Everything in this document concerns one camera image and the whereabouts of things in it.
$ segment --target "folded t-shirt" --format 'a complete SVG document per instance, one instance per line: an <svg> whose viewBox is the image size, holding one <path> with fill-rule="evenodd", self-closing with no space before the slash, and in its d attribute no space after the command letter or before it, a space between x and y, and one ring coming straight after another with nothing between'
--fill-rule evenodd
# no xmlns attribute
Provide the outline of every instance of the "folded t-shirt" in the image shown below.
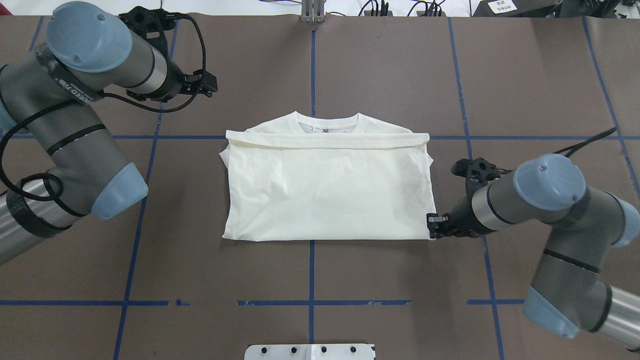
<svg viewBox="0 0 640 360"><path fill-rule="evenodd" d="M292 113L227 131L233 240L428 239L428 134Z"/></svg>

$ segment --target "blue tape line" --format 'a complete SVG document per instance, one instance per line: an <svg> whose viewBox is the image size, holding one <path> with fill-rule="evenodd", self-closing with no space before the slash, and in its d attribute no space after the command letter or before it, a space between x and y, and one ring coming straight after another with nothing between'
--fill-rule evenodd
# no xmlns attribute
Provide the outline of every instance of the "blue tape line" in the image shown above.
<svg viewBox="0 0 640 360"><path fill-rule="evenodd" d="M44 16L40 17L38 21L38 26L36 26L36 33L33 34L33 39L31 39L31 45L29 45L29 52L33 51L33 48L36 46L36 40L38 39L38 35L40 34L40 29L42 28L42 23L44 21Z"/></svg>
<svg viewBox="0 0 640 360"><path fill-rule="evenodd" d="M154 135L114 135L119 140L153 140ZM158 135L158 140L225 140L225 135Z"/></svg>
<svg viewBox="0 0 640 360"><path fill-rule="evenodd" d="M173 50L175 49L175 43L178 35L178 27L180 25L180 21L175 22L175 28L173 29L173 39L171 42L171 50L169 52L169 59L173 57ZM160 134L160 127L162 126L162 113L158 115L158 120L156 124L156 130L154 132L154 142L151 145L151 155L149 156L149 166L147 169L147 176L145 181L149 184L151 179L151 171L154 167L154 158L156 156L156 147L158 143L158 136ZM125 288L124 293L124 301L125 304L122 306L122 312L120 313L120 325L118 326L118 335L116 337L116 344L113 351L113 360L118 360L120 357L120 345L122 344L122 334L124 333L124 324L127 320L127 302L129 301L129 296L131 295L131 283L133 282L133 273L136 268L136 260L138 257L138 246L140 244L140 236L142 234L142 218L145 216L145 210L147 208L147 197L142 199L142 203L140 204L140 215L138 216L138 226L136 228L136 237L133 242L133 250L131 252L131 262L129 263L129 274L127 275L127 287Z"/></svg>
<svg viewBox="0 0 640 360"><path fill-rule="evenodd" d="M122 306L119 300L0 300L4 306Z"/></svg>
<svg viewBox="0 0 640 360"><path fill-rule="evenodd" d="M620 130L620 126L618 125L618 119L616 118L616 113L613 111L613 106L611 105L611 99L609 98L607 87L604 85L604 80L602 79L602 73L600 73L600 66L598 66L598 60L596 59L596 54L593 52L593 44L591 43L591 35L589 34L589 26L587 25L587 18L584 16L582 17L582 26L584 27L584 34L587 36L587 45L589 46L589 52L591 53L591 60L593 60L593 67L596 70L596 75L598 76L598 81L600 82L600 88L602 88L604 99L607 102L607 107L609 109L609 114L611 115L611 120L613 121L613 126L618 128L618 140L620 141L620 146L622 147L622 153L624 154L625 162L627 163L627 168L629 169L629 173L631 174L631 181L634 184L634 189L636 190L636 196L638 197L638 199L640 199L640 186L638 185L636 172L634 171L633 165L631 165L631 160L629 159L627 146L625 145L625 141L622 137L622 131Z"/></svg>
<svg viewBox="0 0 640 360"><path fill-rule="evenodd" d="M317 306L404 306L411 300L316 300Z"/></svg>
<svg viewBox="0 0 640 360"><path fill-rule="evenodd" d="M247 300L238 306L404 306L412 300Z"/></svg>
<svg viewBox="0 0 640 360"><path fill-rule="evenodd" d="M522 305L524 304L524 299L469 299L467 300L467 305Z"/></svg>
<svg viewBox="0 0 640 360"><path fill-rule="evenodd" d="M316 117L316 31L311 31L311 117Z"/></svg>
<svg viewBox="0 0 640 360"><path fill-rule="evenodd" d="M129 300L128 306L169 306L169 300Z"/></svg>
<svg viewBox="0 0 640 360"><path fill-rule="evenodd" d="M545 136L545 135L431 135L430 140L587 140L590 136ZM627 140L640 140L640 136L628 136Z"/></svg>
<svg viewBox="0 0 640 360"><path fill-rule="evenodd" d="M308 306L309 300L249 300L238 301L238 306Z"/></svg>
<svg viewBox="0 0 640 360"><path fill-rule="evenodd" d="M309 343L315 342L314 311L316 301L316 241L309 241Z"/></svg>
<svg viewBox="0 0 640 360"><path fill-rule="evenodd" d="M316 30L311 31L311 117L316 117ZM314 333L316 299L316 241L309 241L309 343L316 341Z"/></svg>
<svg viewBox="0 0 640 360"><path fill-rule="evenodd" d="M467 108L465 107L465 98L462 95L462 80L460 79L460 66L458 66L458 54L456 52L456 39L453 35L453 21L450 17L449 21L449 38L451 38L451 51L453 53L453 67L456 70L456 82L458 83L458 97L460 98L460 111L462 112L462 124L465 128L465 140L467 141L467 155L469 159L473 159L471 154L471 138L469 137L469 124L467 123Z"/></svg>
<svg viewBox="0 0 640 360"><path fill-rule="evenodd" d="M123 306L121 300L0 300L0 306ZM169 306L168 301L129 301L128 306Z"/></svg>
<svg viewBox="0 0 640 360"><path fill-rule="evenodd" d="M498 319L498 306L495 300L495 289L493 287L493 274L491 271L491 260L489 258L489 246L486 237L482 237L484 247L484 267L486 269L486 277L489 283L489 296L491 298L491 309L493 312L493 325L495 326L495 338L498 344L498 356L500 360L504 360L504 349L502 347L502 334L500 333L500 320Z"/></svg>

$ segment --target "black band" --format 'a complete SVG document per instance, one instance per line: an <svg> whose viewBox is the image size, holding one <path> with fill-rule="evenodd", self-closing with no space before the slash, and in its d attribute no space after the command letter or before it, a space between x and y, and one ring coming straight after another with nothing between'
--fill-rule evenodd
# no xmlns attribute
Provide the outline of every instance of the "black band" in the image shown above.
<svg viewBox="0 0 640 360"><path fill-rule="evenodd" d="M577 267L581 267L581 268L583 268L583 269L585 269L587 271L594 272L596 274L600 273L600 269L599 268L597 268L597 267L595 267L593 265L589 265L587 263L583 263L580 260L576 260L576 259L570 258L568 256L562 255L559 252L555 252L555 251L552 251L552 250L549 250L549 249L545 249L542 253L545 254L545 255L552 256L552 257L554 257L556 259L560 259L560 260L565 261L567 263L573 264L573 265L575 265Z"/></svg>
<svg viewBox="0 0 640 360"><path fill-rule="evenodd" d="M56 193L55 190L53 190L53 187L51 186L51 182L49 182L48 178L43 179L42 182L44 183L44 188L47 189L47 192L49 192L49 195ZM77 211L74 211L72 208L68 207L64 202L62 202L62 200L60 200L59 197L53 199L53 201L55 201L56 204L62 210L66 211L70 215L73 215L73 216L79 217L79 218L86 216L86 214L80 214Z"/></svg>
<svg viewBox="0 0 640 360"><path fill-rule="evenodd" d="M498 212L493 208L493 204L491 203L491 198L489 198L489 191L491 190L491 186L489 186L489 189L486 190L486 203L487 205L489 205L489 209L491 210L491 212L493 213L493 215L495 217L498 218L498 220L500 220L501 222L504 222L505 224L509 224L509 225L515 225L516 223L514 222L510 222L505 220L502 216L500 216L500 214L498 214Z"/></svg>
<svg viewBox="0 0 640 360"><path fill-rule="evenodd" d="M613 294L611 293L611 286L609 284L605 284L607 287L607 302L604 304L604 309L602 310L602 314L600 315L600 319L596 323L596 325L589 330L589 332L596 332L600 330L600 328L604 325L604 322L607 320L607 316L609 316L609 310L611 310L611 300L613 298Z"/></svg>
<svg viewBox="0 0 640 360"><path fill-rule="evenodd" d="M38 63L49 73L51 79L80 104L89 105L91 102L98 101L102 98L100 94L93 91L89 86L86 86L71 74L71 72L58 61L46 44L36 46L35 54Z"/></svg>
<svg viewBox="0 0 640 360"><path fill-rule="evenodd" d="M89 135L90 133L94 133L98 130L102 130L102 129L106 129L107 127L104 124L96 124L96 125L91 125L88 126L80 131L76 131L75 133L67 136L66 138L56 142L55 144L51 145L48 149L47 149L47 154L49 154L49 156L53 155L54 152L62 149L64 146L66 146L69 143L72 143L78 139L80 139L81 137L83 137L84 135Z"/></svg>
<svg viewBox="0 0 640 360"><path fill-rule="evenodd" d="M71 227L71 225L67 227L57 227L46 222L43 218L33 213L22 195L13 191L9 191L6 194L6 205L13 219L15 219L23 229L39 238L52 238Z"/></svg>

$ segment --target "robotic arm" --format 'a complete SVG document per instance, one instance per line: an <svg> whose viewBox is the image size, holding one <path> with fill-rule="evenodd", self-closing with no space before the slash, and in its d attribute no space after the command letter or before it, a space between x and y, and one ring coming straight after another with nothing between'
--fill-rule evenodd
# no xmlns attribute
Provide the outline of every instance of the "robotic arm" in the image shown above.
<svg viewBox="0 0 640 360"><path fill-rule="evenodd" d="M568 158L544 155L506 171L479 158L452 168L467 178L467 198L443 216L428 214L432 238L479 237L530 219L552 227L524 302L546 330L574 338L581 329L640 350L640 297L602 282L608 247L640 232L640 215L615 195L588 187Z"/></svg>
<svg viewBox="0 0 640 360"><path fill-rule="evenodd" d="M0 171L9 187L0 197L0 265L89 213L108 220L147 195L138 169L88 106L103 96L121 98L103 88L127 88L139 101L191 94L188 103L217 91L213 75L204 69L185 75L168 58L163 31L188 15L138 7L119 19L79 1L53 15L46 43L0 70L0 126L11 129L0 156L11 135L27 127L55 163L16 185ZM148 32L161 37L147 41Z"/></svg>

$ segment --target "white label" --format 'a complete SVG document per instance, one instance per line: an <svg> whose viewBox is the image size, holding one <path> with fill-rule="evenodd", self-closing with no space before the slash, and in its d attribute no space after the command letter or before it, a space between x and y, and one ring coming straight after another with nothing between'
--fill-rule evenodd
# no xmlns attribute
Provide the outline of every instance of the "white label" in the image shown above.
<svg viewBox="0 0 640 360"><path fill-rule="evenodd" d="M513 10L518 10L518 8L513 4L511 0L492 1L488 4L493 13L506 13L512 12Z"/></svg>

